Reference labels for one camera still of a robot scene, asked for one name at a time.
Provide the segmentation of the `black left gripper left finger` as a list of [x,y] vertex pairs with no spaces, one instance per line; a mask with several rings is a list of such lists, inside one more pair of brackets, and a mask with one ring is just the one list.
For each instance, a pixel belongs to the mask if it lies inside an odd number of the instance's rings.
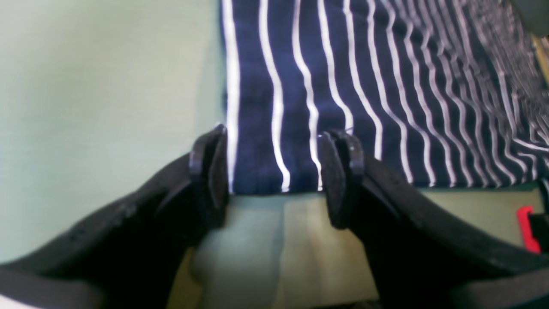
[[164,309],[189,248],[225,222],[227,128],[143,186],[1,264],[3,309]]

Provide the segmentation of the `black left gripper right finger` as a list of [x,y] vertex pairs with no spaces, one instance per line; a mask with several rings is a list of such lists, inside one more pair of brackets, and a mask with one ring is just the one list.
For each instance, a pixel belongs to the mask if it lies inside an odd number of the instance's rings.
[[333,227],[362,242],[385,309],[546,309],[548,253],[500,240],[429,200],[343,130],[318,137]]

